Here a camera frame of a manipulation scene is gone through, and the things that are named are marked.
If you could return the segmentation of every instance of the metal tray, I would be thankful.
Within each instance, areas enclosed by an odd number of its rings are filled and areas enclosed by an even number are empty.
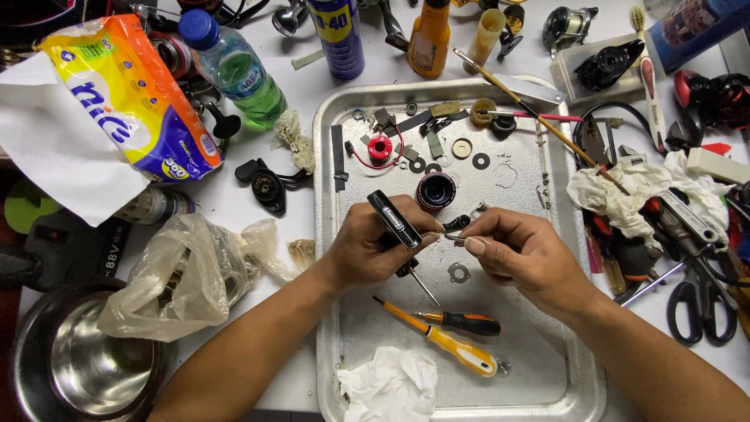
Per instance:
[[[531,76],[519,78],[552,88],[544,80]],[[336,192],[332,155],[331,125],[343,126],[343,138],[352,141],[367,155],[359,138],[372,135],[365,122],[352,118],[356,107],[376,110],[386,107],[397,121],[407,118],[405,104],[415,101],[420,111],[443,101],[459,100],[469,109],[482,97],[495,100],[503,108],[510,103],[500,90],[482,78],[360,86],[343,89],[318,109],[313,121],[313,141],[317,171],[315,174],[316,253],[323,254],[333,242],[347,210],[375,189],[388,195],[414,194],[422,174],[398,166],[388,170],[371,170],[354,157],[344,154],[345,171],[349,173],[346,190]],[[533,104],[543,111],[549,104]],[[557,112],[567,114],[566,104]],[[455,159],[444,168],[460,177],[456,200],[436,215],[449,222],[461,214],[471,213],[482,201],[550,219],[565,243],[588,269],[586,243],[581,211],[569,200],[566,186],[575,172],[572,152],[546,129],[538,129],[534,120],[517,119],[519,129],[505,141],[496,140],[486,129],[476,128],[469,119],[454,122],[439,136],[443,149],[450,154],[453,141],[459,137],[471,140],[472,156]],[[570,136],[570,125],[561,125]],[[406,144],[419,152],[430,164],[434,162],[428,143],[418,129],[405,132]],[[393,139],[398,143],[398,136]],[[490,156],[490,167],[477,170],[472,157],[477,152]],[[536,194],[542,184],[542,159],[545,156],[550,173],[548,189],[552,207],[545,209]],[[395,276],[371,291],[352,291],[333,306],[317,331],[317,381],[320,411],[328,422],[344,418],[347,401],[341,396],[336,372],[356,368],[372,360],[379,346],[393,345],[402,350],[416,349],[435,360],[438,368],[436,409],[433,420],[510,421],[513,422],[595,422],[604,411],[607,386],[602,369],[590,351],[567,327],[549,318],[523,298],[514,288],[492,285],[481,267],[463,248],[440,240],[418,257],[416,272],[449,311],[480,312],[498,318],[503,326],[499,337],[474,337],[495,358],[511,364],[508,378],[482,378],[461,366],[451,355],[428,343],[413,328],[397,320],[371,298],[376,294],[407,311],[431,310],[434,304],[410,277]],[[450,281],[447,268],[453,262],[466,265],[471,278],[456,284]]]

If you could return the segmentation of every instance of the red wire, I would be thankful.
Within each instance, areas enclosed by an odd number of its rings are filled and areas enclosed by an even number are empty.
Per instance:
[[[401,139],[401,151],[398,152],[398,157],[394,158],[393,161],[389,162],[388,164],[386,164],[384,166],[377,167],[377,166],[373,166],[372,164],[366,163],[365,161],[362,160],[362,158],[360,158],[359,154],[357,154],[357,150],[354,149],[354,146],[352,145],[352,152],[354,152],[354,156],[365,167],[369,167],[369,168],[371,168],[373,170],[382,170],[384,168],[388,168],[388,167],[396,165],[396,163],[398,163],[399,158],[401,158],[401,156],[403,155],[403,153],[404,153],[404,147],[405,147],[405,145],[404,145],[405,144],[404,143],[404,136],[401,134],[401,130],[399,130],[398,126],[396,126],[396,132],[398,132],[398,137],[399,137],[399,139]]]

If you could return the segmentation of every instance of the brush bristles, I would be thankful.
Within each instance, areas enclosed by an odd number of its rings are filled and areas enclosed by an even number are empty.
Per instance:
[[[644,8],[639,5],[630,8],[630,26],[632,26],[636,32],[641,32],[644,30],[645,25],[646,11]]]

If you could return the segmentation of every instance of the black washer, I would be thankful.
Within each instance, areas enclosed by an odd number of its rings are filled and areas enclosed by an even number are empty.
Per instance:
[[[424,168],[424,174],[432,173],[430,170],[442,172],[443,168],[440,167],[440,164],[437,164],[437,163],[428,164],[427,167]]]
[[[483,152],[477,152],[476,154],[474,154],[474,159],[472,160],[472,164],[474,164],[475,169],[484,170],[485,168],[490,167],[490,156]]]
[[[414,174],[422,173],[425,171],[425,167],[427,167],[427,163],[422,157],[417,157],[416,160],[409,163],[409,170]]]

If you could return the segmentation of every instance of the red spool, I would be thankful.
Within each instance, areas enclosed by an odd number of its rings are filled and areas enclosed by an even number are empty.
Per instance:
[[[393,153],[393,143],[390,138],[383,135],[372,137],[367,147],[367,152],[370,153],[373,161],[385,161]]]

